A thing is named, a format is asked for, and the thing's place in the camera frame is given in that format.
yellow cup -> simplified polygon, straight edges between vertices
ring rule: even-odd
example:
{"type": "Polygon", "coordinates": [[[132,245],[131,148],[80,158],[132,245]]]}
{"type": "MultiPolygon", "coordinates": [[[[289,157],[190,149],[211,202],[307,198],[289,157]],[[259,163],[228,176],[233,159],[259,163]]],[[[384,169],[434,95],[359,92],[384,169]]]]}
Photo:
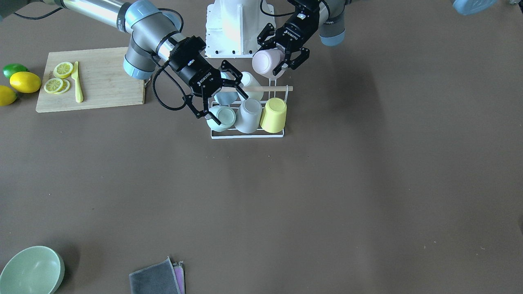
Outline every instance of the yellow cup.
{"type": "Polygon", "coordinates": [[[287,104],[280,98],[271,98],[261,113],[260,126],[268,133],[278,133],[285,127],[287,104]]]}

black cable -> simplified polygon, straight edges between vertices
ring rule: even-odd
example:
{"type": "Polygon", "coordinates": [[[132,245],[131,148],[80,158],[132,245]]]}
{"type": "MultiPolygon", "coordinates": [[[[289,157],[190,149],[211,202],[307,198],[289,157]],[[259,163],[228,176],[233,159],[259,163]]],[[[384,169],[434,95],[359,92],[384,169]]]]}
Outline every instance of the black cable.
{"type": "Polygon", "coordinates": [[[169,8],[159,8],[159,10],[169,11],[169,12],[172,12],[172,13],[176,14],[180,18],[180,22],[181,22],[180,32],[181,32],[181,30],[184,29],[184,18],[181,16],[181,14],[178,11],[172,10],[172,9],[169,9],[169,8]]]}
{"type": "Polygon", "coordinates": [[[158,100],[158,102],[160,103],[160,105],[162,105],[163,107],[169,109],[169,110],[173,110],[173,111],[177,111],[177,110],[181,110],[183,109],[186,105],[187,105],[187,102],[186,102],[186,97],[187,97],[187,94],[185,94],[184,90],[181,88],[180,84],[178,84],[178,82],[165,70],[165,68],[167,66],[169,66],[169,60],[167,60],[163,65],[160,65],[154,58],[153,56],[151,56],[151,59],[154,61],[154,63],[156,63],[156,65],[158,65],[160,68],[156,71],[156,73],[154,74],[154,77],[153,77],[153,80],[152,80],[152,84],[153,84],[153,93],[154,93],[154,97],[156,97],[156,100],[158,100]],[[169,78],[171,81],[173,81],[176,86],[178,86],[178,89],[180,90],[180,92],[183,94],[184,96],[184,103],[181,105],[181,106],[178,106],[178,107],[171,107],[171,106],[167,106],[165,105],[165,103],[163,103],[163,101],[160,99],[160,97],[158,97],[158,93],[156,92],[156,79],[158,78],[158,76],[164,72],[169,78]]]}
{"type": "Polygon", "coordinates": [[[39,17],[29,17],[29,16],[23,16],[23,15],[20,15],[18,13],[13,13],[14,15],[18,16],[18,17],[21,17],[21,18],[24,18],[24,19],[30,19],[30,20],[39,20],[39,19],[42,19],[42,18],[46,18],[48,16],[50,16],[51,14],[54,14],[54,13],[57,13],[59,10],[62,10],[63,8],[60,7],[58,9],[55,9],[51,12],[49,12],[48,14],[44,14],[42,16],[39,16],[39,17]]]}
{"type": "Polygon", "coordinates": [[[261,13],[263,13],[265,15],[268,15],[268,16],[274,16],[274,17],[288,16],[288,15],[293,15],[294,14],[294,12],[289,12],[289,13],[285,13],[285,14],[270,14],[268,12],[265,12],[263,10],[263,0],[260,0],[260,10],[261,10],[261,13]]]}

blue joint cap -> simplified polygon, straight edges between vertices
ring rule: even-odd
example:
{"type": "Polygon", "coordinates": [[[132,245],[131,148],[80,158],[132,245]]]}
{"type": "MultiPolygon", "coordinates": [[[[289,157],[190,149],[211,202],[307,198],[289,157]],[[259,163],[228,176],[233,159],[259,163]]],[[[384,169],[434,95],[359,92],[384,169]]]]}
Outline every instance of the blue joint cap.
{"type": "Polygon", "coordinates": [[[322,37],[322,36],[320,36],[320,39],[321,39],[323,45],[326,45],[326,46],[329,46],[329,47],[339,45],[345,39],[345,30],[341,34],[339,34],[337,36],[333,36],[333,37],[322,37]]]}
{"type": "Polygon", "coordinates": [[[459,14],[471,15],[491,7],[496,2],[497,0],[456,0],[452,6],[459,14]]]}
{"type": "Polygon", "coordinates": [[[174,15],[173,13],[168,13],[168,12],[162,12],[163,15],[165,15],[167,18],[170,19],[170,21],[173,23],[173,25],[178,29],[180,30],[181,28],[181,21],[178,19],[178,17],[176,15],[174,15]]]}
{"type": "Polygon", "coordinates": [[[139,0],[134,2],[127,9],[126,22],[130,27],[132,27],[138,21],[158,12],[160,12],[160,10],[158,10],[158,8],[148,0],[139,0]]]}
{"type": "Polygon", "coordinates": [[[123,58],[123,70],[125,70],[128,75],[138,80],[147,80],[151,75],[153,75],[153,72],[146,72],[138,69],[136,66],[129,63],[125,57],[123,58]]]}

gray tabletop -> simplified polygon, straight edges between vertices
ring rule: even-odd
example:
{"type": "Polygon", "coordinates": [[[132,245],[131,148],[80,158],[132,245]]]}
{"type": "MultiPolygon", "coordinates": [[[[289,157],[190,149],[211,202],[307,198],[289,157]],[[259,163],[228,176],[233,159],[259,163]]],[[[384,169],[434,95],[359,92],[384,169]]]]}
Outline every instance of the gray tabletop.
{"type": "MultiPolygon", "coordinates": [[[[153,1],[188,36],[212,2],[153,1]]],[[[313,37],[279,79],[294,86],[283,138],[211,140],[150,88],[139,106],[0,108],[0,268],[46,245],[66,265],[57,293],[129,293],[129,273],[167,256],[188,293],[521,293],[521,11],[372,0],[346,19],[342,45],[313,37]]],[[[129,42],[71,11],[10,16],[0,36],[0,64],[40,76],[49,52],[129,42]]]]}

knife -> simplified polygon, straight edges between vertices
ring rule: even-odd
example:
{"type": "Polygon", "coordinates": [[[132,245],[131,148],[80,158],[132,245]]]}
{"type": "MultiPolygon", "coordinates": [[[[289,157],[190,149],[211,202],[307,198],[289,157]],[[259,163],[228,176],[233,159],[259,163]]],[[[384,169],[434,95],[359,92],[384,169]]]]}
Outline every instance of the knife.
{"type": "Polygon", "coordinates": [[[74,97],[76,102],[80,103],[84,100],[84,94],[82,93],[82,88],[80,87],[80,78],[78,76],[78,61],[75,61],[73,64],[73,72],[71,77],[74,80],[74,97]]]}

